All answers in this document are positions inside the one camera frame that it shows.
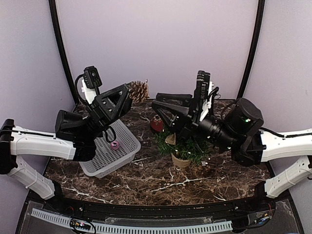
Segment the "brown pine cone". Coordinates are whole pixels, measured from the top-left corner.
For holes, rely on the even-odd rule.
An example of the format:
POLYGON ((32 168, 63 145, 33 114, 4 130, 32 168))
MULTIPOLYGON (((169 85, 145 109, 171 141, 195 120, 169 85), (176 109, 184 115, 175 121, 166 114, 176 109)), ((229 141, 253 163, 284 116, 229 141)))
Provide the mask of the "brown pine cone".
POLYGON ((132 81, 129 84, 129 97, 135 103, 144 102, 150 98, 148 81, 132 81))

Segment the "white plastic basket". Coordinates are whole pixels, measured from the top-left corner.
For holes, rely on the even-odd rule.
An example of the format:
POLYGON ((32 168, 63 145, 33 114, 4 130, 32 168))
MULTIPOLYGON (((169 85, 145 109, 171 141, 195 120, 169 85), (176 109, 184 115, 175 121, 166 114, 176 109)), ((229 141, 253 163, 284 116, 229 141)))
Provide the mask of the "white plastic basket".
POLYGON ((140 142, 121 120, 117 120, 111 126, 119 147, 113 149, 104 137, 96 138, 95 157, 90 161, 79 163, 87 176, 103 178, 130 163, 141 149, 140 142))

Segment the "small seashell ornament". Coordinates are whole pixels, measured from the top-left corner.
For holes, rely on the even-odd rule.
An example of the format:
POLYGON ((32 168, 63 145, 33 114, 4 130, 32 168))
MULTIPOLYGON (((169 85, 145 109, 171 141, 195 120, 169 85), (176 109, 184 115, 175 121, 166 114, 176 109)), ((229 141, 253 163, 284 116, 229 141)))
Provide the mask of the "small seashell ornament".
POLYGON ((169 145, 176 145, 176 134, 171 134, 166 137, 165 143, 169 145))

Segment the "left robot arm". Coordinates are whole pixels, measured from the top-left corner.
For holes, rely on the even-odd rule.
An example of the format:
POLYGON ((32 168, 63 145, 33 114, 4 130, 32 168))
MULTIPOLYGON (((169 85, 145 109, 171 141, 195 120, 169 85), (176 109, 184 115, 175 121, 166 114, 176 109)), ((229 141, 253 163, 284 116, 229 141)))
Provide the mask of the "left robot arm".
POLYGON ((0 128, 0 173, 49 200, 57 212, 65 212, 69 202, 62 197, 60 185, 38 173, 22 156, 53 156, 78 162, 92 160, 96 155, 96 138, 104 137, 108 143, 116 140, 112 124, 130 111, 129 95, 130 85, 123 84, 94 96, 86 105, 86 117, 60 110, 54 133, 24 129, 16 126, 13 119, 6 119, 0 128))

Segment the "small potted christmas tree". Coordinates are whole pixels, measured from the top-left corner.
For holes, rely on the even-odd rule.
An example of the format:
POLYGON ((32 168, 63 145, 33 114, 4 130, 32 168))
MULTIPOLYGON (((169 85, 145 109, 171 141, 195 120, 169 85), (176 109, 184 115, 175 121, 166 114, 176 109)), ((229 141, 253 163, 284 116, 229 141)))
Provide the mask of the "small potted christmas tree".
POLYGON ((202 159, 209 157, 212 153, 210 143, 197 137, 181 140, 176 134, 176 145, 165 143, 167 136, 171 135, 168 129, 156 134, 156 145, 161 155, 173 155, 180 160, 189 160, 191 163, 199 164, 202 159))

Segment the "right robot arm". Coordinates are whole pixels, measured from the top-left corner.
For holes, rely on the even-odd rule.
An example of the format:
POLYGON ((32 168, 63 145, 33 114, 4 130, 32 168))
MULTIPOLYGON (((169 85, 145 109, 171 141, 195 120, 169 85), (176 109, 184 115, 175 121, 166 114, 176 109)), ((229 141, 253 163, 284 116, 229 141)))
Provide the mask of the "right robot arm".
POLYGON ((229 151, 238 164, 249 167, 278 158, 297 157, 296 162, 280 174, 260 182, 249 200, 249 208, 260 211, 268 198, 312 177, 312 132, 276 133, 263 127, 261 111, 249 100, 239 98, 215 116, 215 93, 206 99, 191 95, 158 94, 152 109, 169 131, 182 140, 197 137, 221 151, 229 151))

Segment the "red floral plate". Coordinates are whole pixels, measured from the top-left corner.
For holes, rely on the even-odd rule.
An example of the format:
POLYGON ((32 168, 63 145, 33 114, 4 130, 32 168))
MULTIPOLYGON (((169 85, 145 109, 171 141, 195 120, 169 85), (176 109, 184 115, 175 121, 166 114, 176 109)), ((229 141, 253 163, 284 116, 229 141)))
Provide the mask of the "red floral plate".
POLYGON ((159 115, 155 115, 150 120, 150 126, 155 132, 161 132, 163 131, 163 120, 160 118, 159 115))

